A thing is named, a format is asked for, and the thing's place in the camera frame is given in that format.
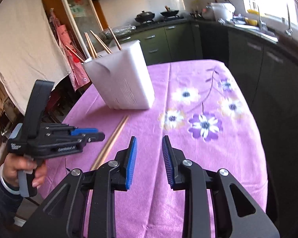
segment metal screw cap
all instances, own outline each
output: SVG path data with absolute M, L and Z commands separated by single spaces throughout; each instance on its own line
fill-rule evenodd
M 191 165 L 192 165 L 192 161 L 186 159 L 186 160 L 183 160 L 183 161 L 182 161 L 182 164 L 184 164 L 185 166 L 191 166 Z
M 116 160 L 110 160 L 110 161 L 108 162 L 108 165 L 109 165 L 110 167 L 116 167 L 116 166 L 118 166 L 118 162 L 117 162 Z
M 73 176 L 79 176 L 80 174 L 81 174 L 81 170 L 80 169 L 73 169 L 72 171 L 71 171 L 71 174 L 73 175 Z
M 228 176 L 228 171 L 224 168 L 220 169 L 220 174 L 223 176 Z

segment countertop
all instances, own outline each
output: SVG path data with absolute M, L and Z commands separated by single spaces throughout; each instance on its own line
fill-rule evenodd
M 160 23 L 155 23 L 148 25 L 146 27 L 141 27 L 137 28 L 136 30 L 133 30 L 131 33 L 125 34 L 123 36 L 120 36 L 118 40 L 124 39 L 125 37 L 128 37 L 130 35 L 140 33 L 146 30 L 154 29 L 154 28 L 160 28 L 160 27 L 165 27 L 165 26 L 170 26 L 170 25 L 177 25 L 177 24 L 183 24 L 183 23 L 199 23 L 199 24 L 206 24 L 206 25 L 213 25 L 215 28 L 226 28 L 231 31 L 238 31 L 239 33 L 243 32 L 245 35 L 247 35 L 250 38 L 260 38 L 262 42 L 265 45 L 270 46 L 273 49 L 276 49 L 278 52 L 282 53 L 286 57 L 288 57 L 291 61 L 295 62 L 298 64 L 298 41 L 294 39 L 290 39 L 289 37 L 286 37 L 285 35 L 278 33 L 275 31 L 275 35 L 278 38 L 278 42 L 275 42 L 265 36 L 262 36 L 261 34 L 255 33 L 253 31 L 250 31 L 248 29 L 244 28 L 239 28 L 231 24 L 225 24 L 222 25 L 216 21 L 210 21 L 210 20 L 196 20 L 196 19 L 178 19 L 178 20 L 171 20 L 171 21 L 166 21 L 166 22 L 160 22 Z

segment wooden chopstick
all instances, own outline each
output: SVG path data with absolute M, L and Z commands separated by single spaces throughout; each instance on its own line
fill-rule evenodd
M 88 47 L 89 47 L 89 49 L 90 49 L 90 51 L 91 51 L 91 57 L 92 57 L 93 59 L 95 59 L 96 56 L 95 56 L 95 54 L 94 54 L 93 45 L 92 45 L 92 43 L 91 43 L 91 40 L 90 40 L 90 38 L 89 38 L 89 36 L 88 36 L 88 34 L 87 34 L 86 32 L 84 32 L 84 35 L 85 35 L 86 41 L 87 41 L 87 43 L 88 43 Z
M 97 36 L 93 31 L 91 31 L 92 35 L 97 39 L 97 41 L 102 45 L 102 47 L 105 49 L 105 51 L 108 54 L 113 54 L 113 52 L 107 47 L 107 45 Z
M 85 63 L 84 62 L 84 60 L 82 59 L 82 58 L 80 58 L 79 57 L 79 55 L 77 54 L 77 53 L 75 53 L 72 49 L 70 49 L 67 45 L 64 45 L 68 50 L 70 50 L 71 51 L 71 53 L 73 54 L 73 55 L 75 55 L 80 61 L 81 61 L 81 63 Z
M 120 135 L 121 131 L 123 130 L 128 118 L 129 118 L 129 115 L 124 116 L 123 119 L 120 121 L 120 123 L 114 130 L 113 134 L 109 137 L 106 144 L 104 145 L 104 147 L 100 151 L 99 155 L 97 156 L 94 164 L 91 167 L 91 171 L 98 169 L 105 162 L 111 148 L 113 147 L 118 136 Z
M 123 49 L 121 48 L 121 45 L 120 45 L 120 43 L 118 42 L 118 40 L 117 40 L 117 38 L 116 38 L 114 32 L 112 31 L 112 29 L 111 29 L 110 27 L 108 27 L 108 29 L 109 29 L 110 33 L 112 34 L 112 36 L 113 36 L 113 38 L 114 38 L 114 41 L 116 42 L 116 44 L 117 44 L 117 46 L 118 46 L 118 49 L 119 49 L 120 51 L 123 50 Z
M 91 48 L 92 48 L 92 49 L 93 49 L 93 51 L 94 51 L 95 57 L 97 58 L 98 56 L 97 56 L 96 49 L 95 49 L 95 47 L 94 47 L 93 43 L 91 42 L 91 39 L 90 39 L 90 37 L 89 37 L 89 34 L 88 34 L 88 33 L 86 33 L 86 34 L 87 34 L 88 40 L 89 40 L 89 41 L 90 41 L 90 43 L 91 43 Z

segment pink tablecloth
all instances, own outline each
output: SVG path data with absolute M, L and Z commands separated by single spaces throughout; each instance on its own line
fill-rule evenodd
M 167 183 L 161 152 L 166 134 L 173 147 L 203 168 L 228 169 L 265 210 L 268 181 L 260 135 L 224 64 L 184 61 L 152 65 L 148 70 L 156 97 L 150 110 L 111 110 L 92 85 L 64 120 L 80 128 L 98 128 L 106 141 L 122 117 L 131 115 L 108 157 L 114 159 L 117 151 L 128 147 L 131 136 L 137 137 L 133 184 L 128 192 L 116 192 L 117 238 L 181 237 L 184 192 L 172 191 Z M 67 156 L 67 168 L 89 171 L 105 141 Z M 65 158 L 49 160 L 48 178 L 39 190 L 43 197 L 65 175 Z

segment gas stove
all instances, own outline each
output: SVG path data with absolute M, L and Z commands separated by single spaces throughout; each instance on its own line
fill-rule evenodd
M 140 25 L 136 26 L 136 29 L 146 28 L 146 27 L 149 27 L 151 25 L 157 25 L 157 24 L 161 24 L 161 23 L 164 23 L 164 22 L 167 22 L 167 21 L 179 20 L 179 19 L 184 19 L 184 17 L 176 15 L 174 17 L 162 18 L 162 19 L 159 19 L 157 21 L 149 20 L 149 21 L 143 22 Z

